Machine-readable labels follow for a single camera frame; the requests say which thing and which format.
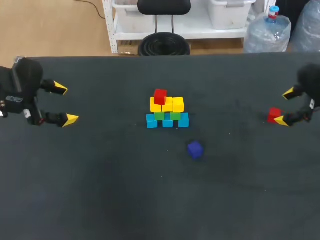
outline blue cube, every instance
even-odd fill
[[[147,114],[146,115],[146,127],[148,129],[155,129],[158,127],[158,121],[156,120],[154,114]]]
[[[181,119],[178,124],[179,128],[188,128],[189,127],[189,113],[181,113]]]
[[[163,128],[173,128],[174,127],[174,121],[170,120],[170,113],[166,113],[164,115],[164,120],[162,121],[162,127]]]
[[[204,151],[204,147],[197,141],[193,141],[188,145],[188,153],[194,160],[201,158]]]

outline block tower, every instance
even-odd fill
[[[150,112],[153,114],[146,115],[147,128],[157,128],[159,121],[162,121],[163,128],[173,128],[174,121],[178,121],[179,128],[188,128],[189,114],[184,112],[184,98],[167,96],[167,93],[167,90],[156,89],[150,98]]]

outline storage bin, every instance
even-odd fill
[[[242,29],[256,0],[209,0],[213,29]]]
[[[112,6],[118,16],[118,26],[121,26],[124,33],[154,33],[155,16],[141,14],[138,5],[131,5],[137,2],[137,0],[112,1]]]

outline green cube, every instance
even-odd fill
[[[164,112],[155,112],[154,113],[154,118],[157,121],[165,120],[165,113]]]
[[[180,121],[181,120],[181,112],[170,112],[170,120]]]

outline table surface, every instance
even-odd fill
[[[39,106],[80,118],[0,120],[0,239],[320,238],[319,116],[266,122],[270,107],[302,106],[282,94],[319,54],[37,59],[69,88]],[[146,128],[156,88],[184,97],[189,128]]]

